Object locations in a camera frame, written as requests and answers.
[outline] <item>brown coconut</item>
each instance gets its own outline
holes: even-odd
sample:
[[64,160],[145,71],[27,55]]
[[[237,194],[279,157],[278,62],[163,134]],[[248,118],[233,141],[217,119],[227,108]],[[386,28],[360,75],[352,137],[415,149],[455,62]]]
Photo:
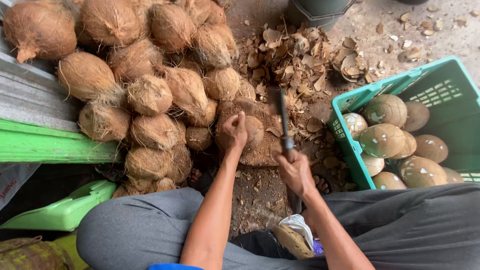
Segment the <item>brown coconut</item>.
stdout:
[[156,4],[149,12],[152,34],[161,49],[180,50],[191,45],[195,24],[181,7]]
[[166,112],[172,105],[173,96],[164,79],[145,74],[128,86],[128,102],[135,111],[155,116]]
[[82,132],[93,140],[121,141],[128,134],[130,119],[124,108],[88,103],[80,110],[78,124]]
[[187,145],[195,151],[203,151],[212,145],[213,137],[207,127],[187,128],[186,133]]
[[5,12],[3,31],[18,49],[17,60],[60,59],[75,51],[73,17],[51,1],[18,2]]
[[204,81],[205,92],[216,101],[232,101],[240,88],[240,76],[233,68],[209,71]]
[[123,105],[123,90],[113,77],[105,61],[87,52],[74,52],[59,61],[57,71],[60,83],[74,97],[96,100],[111,105]]
[[85,0],[80,17],[85,31],[100,44],[129,45],[141,34],[140,19],[127,0]]
[[143,147],[168,150],[177,144],[180,131],[177,125],[162,113],[156,116],[138,115],[132,122],[130,134],[135,142]]
[[190,151],[184,144],[177,144],[168,152],[171,158],[171,164],[166,177],[172,179],[176,183],[180,183],[185,180],[192,171]]
[[171,165],[171,155],[155,148],[134,147],[125,158],[125,168],[131,177],[161,179]]
[[108,56],[108,65],[118,82],[131,82],[144,74],[154,75],[162,66],[162,54],[145,38],[113,49]]
[[202,78],[184,68],[165,67],[165,79],[173,95],[173,103],[190,115],[201,116],[208,107]]

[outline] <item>plastic crate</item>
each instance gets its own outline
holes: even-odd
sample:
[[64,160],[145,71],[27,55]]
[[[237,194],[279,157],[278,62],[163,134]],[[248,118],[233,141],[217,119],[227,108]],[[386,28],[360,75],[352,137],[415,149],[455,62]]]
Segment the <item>plastic crate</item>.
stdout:
[[[352,180],[360,189],[375,189],[375,186],[360,157],[360,144],[352,139],[342,114],[359,112],[370,99],[380,94],[397,95],[403,101],[425,104],[430,110],[430,119],[412,134],[431,134],[441,138],[448,145],[449,154],[440,165],[456,170],[466,181],[480,182],[480,143],[477,139],[480,134],[480,94],[460,60],[450,56],[332,100],[333,111],[327,125],[340,144]],[[390,168],[398,162],[385,160]]]

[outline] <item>hand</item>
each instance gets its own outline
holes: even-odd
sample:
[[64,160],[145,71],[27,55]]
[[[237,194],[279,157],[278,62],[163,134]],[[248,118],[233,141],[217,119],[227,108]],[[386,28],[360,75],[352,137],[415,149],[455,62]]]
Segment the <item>hand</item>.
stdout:
[[308,157],[292,150],[293,163],[290,164],[287,158],[281,153],[275,154],[275,160],[280,164],[280,178],[297,194],[301,199],[310,191],[315,191],[315,181],[310,171]]

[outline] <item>husked coconut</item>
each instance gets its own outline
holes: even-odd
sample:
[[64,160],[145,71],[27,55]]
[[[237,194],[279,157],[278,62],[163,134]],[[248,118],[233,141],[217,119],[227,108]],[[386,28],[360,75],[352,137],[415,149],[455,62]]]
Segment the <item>husked coconut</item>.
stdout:
[[439,137],[420,135],[415,137],[417,149],[414,155],[433,160],[437,163],[444,161],[448,156],[448,147]]
[[73,17],[52,1],[17,2],[3,15],[3,31],[18,49],[20,63],[31,58],[60,59],[75,51]]
[[429,187],[447,184],[445,171],[432,160],[411,156],[399,167],[403,182],[409,188]]
[[155,116],[166,112],[172,105],[172,92],[164,79],[145,74],[128,86],[128,102],[135,111]]
[[80,110],[78,124],[95,141],[121,141],[127,136],[130,119],[124,108],[88,103]]
[[367,103],[363,117],[369,125],[387,123],[403,127],[407,121],[407,107],[399,97],[383,94]]

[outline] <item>green plastic tray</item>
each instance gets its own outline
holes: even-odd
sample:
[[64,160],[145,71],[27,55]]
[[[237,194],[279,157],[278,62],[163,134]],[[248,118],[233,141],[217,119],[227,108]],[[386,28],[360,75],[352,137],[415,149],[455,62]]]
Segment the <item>green plastic tray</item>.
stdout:
[[65,199],[11,218],[0,229],[71,232],[93,207],[112,198],[116,188],[116,184],[107,180],[88,183]]
[[[397,95],[404,101],[420,101],[430,110],[428,123],[413,135],[431,134],[449,149],[440,165],[459,172],[466,181],[480,182],[480,94],[460,59],[454,56],[414,68],[344,93],[332,100],[327,125],[344,153],[352,180],[360,189],[375,189],[342,114],[359,112],[373,97]],[[386,159],[390,168],[398,161]]]

